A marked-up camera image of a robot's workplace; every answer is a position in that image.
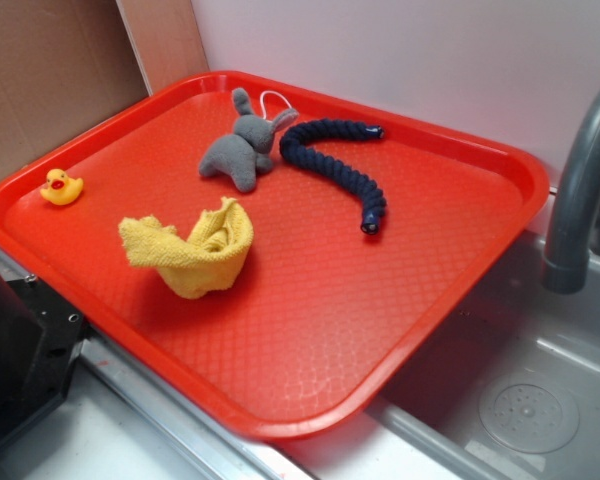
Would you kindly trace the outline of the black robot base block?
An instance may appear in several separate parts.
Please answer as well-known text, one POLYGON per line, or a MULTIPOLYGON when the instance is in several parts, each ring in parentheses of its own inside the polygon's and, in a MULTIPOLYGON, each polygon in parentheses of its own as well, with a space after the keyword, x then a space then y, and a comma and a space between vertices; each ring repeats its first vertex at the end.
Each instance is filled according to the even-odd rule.
POLYGON ((43 280, 0 274, 0 448, 64 402, 84 330, 43 280))

